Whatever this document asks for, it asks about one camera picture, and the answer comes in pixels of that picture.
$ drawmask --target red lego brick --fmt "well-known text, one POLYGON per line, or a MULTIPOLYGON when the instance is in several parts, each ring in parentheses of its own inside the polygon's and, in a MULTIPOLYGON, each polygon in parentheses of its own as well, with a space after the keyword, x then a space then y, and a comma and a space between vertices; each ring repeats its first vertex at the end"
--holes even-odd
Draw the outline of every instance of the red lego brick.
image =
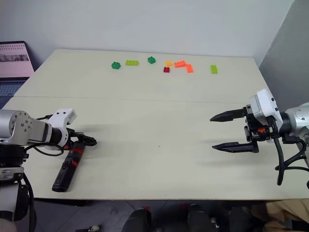
POLYGON ((163 72, 169 73, 169 67, 164 67, 163 72))

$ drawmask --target laptop keyboard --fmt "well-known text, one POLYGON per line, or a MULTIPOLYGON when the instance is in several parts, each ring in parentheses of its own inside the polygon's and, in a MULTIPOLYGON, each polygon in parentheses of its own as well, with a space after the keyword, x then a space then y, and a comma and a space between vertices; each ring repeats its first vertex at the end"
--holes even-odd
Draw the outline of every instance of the laptop keyboard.
POLYGON ((13 96, 22 85, 0 85, 0 96, 13 96))

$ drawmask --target lego brick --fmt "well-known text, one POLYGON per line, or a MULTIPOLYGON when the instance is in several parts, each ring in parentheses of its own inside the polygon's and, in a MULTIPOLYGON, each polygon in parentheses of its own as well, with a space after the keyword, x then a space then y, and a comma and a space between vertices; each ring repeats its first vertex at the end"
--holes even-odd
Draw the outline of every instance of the lego brick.
POLYGON ((164 67, 163 72, 169 73, 169 67, 164 67))
POLYGON ((126 61, 126 65, 130 65, 130 66, 138 66, 139 62, 137 60, 127 60, 126 61))
POLYGON ((193 68, 191 64, 186 64, 185 67, 187 68, 187 73, 193 73, 193 68))
POLYGON ((211 73, 212 74, 218 74, 218 69, 216 65, 211 65, 211 73))
POLYGON ((172 61, 168 60, 168 61, 165 62, 165 65, 166 65, 166 66, 172 66, 173 63, 172 63, 172 61))
POLYGON ((120 63, 119 62, 114 62, 113 64, 112 64, 112 68, 113 69, 119 69, 120 68, 120 63))
POLYGON ((151 63, 151 64, 155 63, 155 58, 148 57, 148 62, 151 63))
POLYGON ((185 66, 185 61, 179 61, 179 62, 175 62, 174 63, 175 68, 179 68, 179 67, 184 67, 185 66))

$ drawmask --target person's foot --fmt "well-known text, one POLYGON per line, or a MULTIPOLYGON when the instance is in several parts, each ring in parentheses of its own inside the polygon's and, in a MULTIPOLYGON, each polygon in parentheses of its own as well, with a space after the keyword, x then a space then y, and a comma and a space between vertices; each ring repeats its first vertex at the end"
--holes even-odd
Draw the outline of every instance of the person's foot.
POLYGON ((188 207, 188 228, 189 232, 215 232, 208 215, 197 204, 188 207))
POLYGON ((144 208, 135 210, 125 225, 122 232, 149 232, 151 227, 151 213, 144 208))

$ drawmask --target black and red handle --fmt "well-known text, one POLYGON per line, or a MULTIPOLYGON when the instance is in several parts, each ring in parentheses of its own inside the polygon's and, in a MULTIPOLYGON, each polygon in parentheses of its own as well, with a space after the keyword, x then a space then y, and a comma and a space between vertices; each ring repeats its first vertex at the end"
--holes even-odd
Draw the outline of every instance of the black and red handle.
POLYGON ((52 190, 55 192, 65 192, 68 190, 75 170, 84 153, 84 143, 73 143, 66 159, 62 163, 58 176, 53 184, 52 190))

